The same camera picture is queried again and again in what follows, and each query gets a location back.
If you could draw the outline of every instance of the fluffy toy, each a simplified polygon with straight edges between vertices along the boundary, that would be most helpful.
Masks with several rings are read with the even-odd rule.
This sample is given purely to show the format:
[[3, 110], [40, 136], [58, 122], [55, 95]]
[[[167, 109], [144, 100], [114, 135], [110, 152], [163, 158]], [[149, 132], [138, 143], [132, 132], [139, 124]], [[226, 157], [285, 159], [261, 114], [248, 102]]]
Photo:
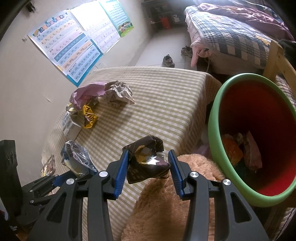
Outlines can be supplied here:
[[[182, 155], [192, 171], [205, 178], [221, 181], [224, 176], [218, 166], [199, 154]], [[175, 192], [171, 177], [151, 179], [136, 202], [124, 229], [122, 241], [181, 241], [187, 221], [190, 201], [182, 201]], [[214, 240], [214, 200], [210, 199], [209, 241]]]

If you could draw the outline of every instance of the wall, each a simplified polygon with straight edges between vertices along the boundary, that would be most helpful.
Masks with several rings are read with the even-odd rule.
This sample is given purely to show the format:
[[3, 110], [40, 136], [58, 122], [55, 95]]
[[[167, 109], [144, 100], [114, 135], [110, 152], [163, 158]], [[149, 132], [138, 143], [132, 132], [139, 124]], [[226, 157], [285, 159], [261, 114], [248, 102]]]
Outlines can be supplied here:
[[[134, 65], [151, 37], [141, 1], [119, 1], [135, 28], [100, 59], [97, 65], [104, 67]], [[0, 140], [16, 141], [22, 185], [40, 177], [45, 139], [76, 89], [29, 38], [22, 38], [53, 14], [85, 2], [35, 0], [37, 13], [23, 9], [0, 42]]]

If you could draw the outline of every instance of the crumpled snack wrapper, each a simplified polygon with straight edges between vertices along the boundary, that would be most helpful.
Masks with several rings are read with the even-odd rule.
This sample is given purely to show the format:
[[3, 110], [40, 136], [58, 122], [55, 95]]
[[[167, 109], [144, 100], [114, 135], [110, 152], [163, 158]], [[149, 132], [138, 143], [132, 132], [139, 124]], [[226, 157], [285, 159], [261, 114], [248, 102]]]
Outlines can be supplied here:
[[242, 150], [229, 134], [223, 135], [221, 140], [229, 161], [235, 166], [244, 157]]
[[98, 170], [93, 165], [89, 152], [74, 141], [67, 141], [61, 150], [62, 164], [68, 167], [78, 178], [95, 175]]
[[244, 136], [244, 162], [254, 172], [262, 168], [261, 154], [250, 131]]
[[170, 164], [164, 158], [163, 141], [160, 138], [149, 135], [122, 150], [128, 150], [129, 166], [126, 177], [129, 184], [147, 178], [169, 177]]
[[70, 102], [66, 105], [66, 111], [73, 117], [78, 115], [78, 111], [74, 108], [74, 105]]
[[104, 102], [114, 107], [119, 107], [126, 103], [135, 103], [135, 100], [132, 97], [133, 92], [124, 82], [119, 82], [118, 80], [111, 81], [105, 85], [104, 90], [106, 91], [103, 97]]
[[96, 120], [98, 119], [98, 117], [96, 116], [96, 114], [94, 114], [94, 112], [92, 111], [92, 109], [88, 106], [88, 105], [84, 105], [82, 108], [82, 112], [84, 115], [84, 129], [86, 128], [91, 128], [94, 123], [96, 122]]
[[41, 177], [45, 176], [51, 176], [55, 173], [55, 160], [54, 155], [52, 154], [50, 158], [48, 158], [47, 162], [44, 164], [42, 170], [41, 170]]
[[69, 102], [73, 104], [73, 107], [78, 111], [81, 110], [83, 105], [87, 104], [88, 106], [94, 106], [98, 100], [97, 98], [105, 94], [105, 83], [94, 82], [87, 86], [78, 88], [75, 90]]
[[235, 140], [235, 142], [240, 146], [241, 144], [244, 143], [244, 136], [242, 133], [236, 133], [233, 136], [233, 140]]

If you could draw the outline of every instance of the black snack wrapper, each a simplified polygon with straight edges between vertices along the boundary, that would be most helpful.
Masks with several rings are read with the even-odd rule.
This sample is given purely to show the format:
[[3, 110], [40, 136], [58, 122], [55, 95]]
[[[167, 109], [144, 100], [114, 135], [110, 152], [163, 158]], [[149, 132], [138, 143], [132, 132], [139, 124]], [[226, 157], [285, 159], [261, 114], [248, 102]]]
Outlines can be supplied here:
[[126, 177], [129, 184], [148, 178], [169, 177], [170, 164], [164, 159], [163, 141], [160, 138], [149, 135], [122, 150], [128, 150], [129, 166]]

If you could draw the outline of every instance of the orange wrapper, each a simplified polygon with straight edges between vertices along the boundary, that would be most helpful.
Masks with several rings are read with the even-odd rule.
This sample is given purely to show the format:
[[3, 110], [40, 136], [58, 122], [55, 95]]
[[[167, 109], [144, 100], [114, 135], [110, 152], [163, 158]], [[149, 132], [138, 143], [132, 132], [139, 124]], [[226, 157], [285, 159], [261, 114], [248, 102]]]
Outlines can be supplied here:
[[238, 162], [244, 157], [241, 149], [239, 148], [238, 144], [228, 136], [222, 136], [222, 143], [225, 149], [226, 155], [234, 166], [238, 164]]

